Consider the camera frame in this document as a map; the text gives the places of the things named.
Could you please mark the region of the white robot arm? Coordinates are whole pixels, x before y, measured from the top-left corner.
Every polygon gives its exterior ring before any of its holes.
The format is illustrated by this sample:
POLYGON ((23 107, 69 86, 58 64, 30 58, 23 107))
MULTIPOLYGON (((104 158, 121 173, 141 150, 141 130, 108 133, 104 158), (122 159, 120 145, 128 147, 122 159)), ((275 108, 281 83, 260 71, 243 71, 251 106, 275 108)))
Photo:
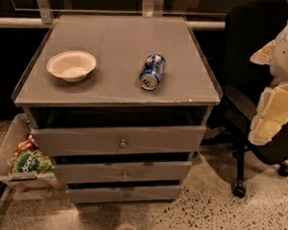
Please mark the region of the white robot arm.
POLYGON ((288 123, 288 23, 271 42, 250 57, 258 65, 268 65, 273 80, 265 87, 250 126, 249 142, 262 146, 288 123))

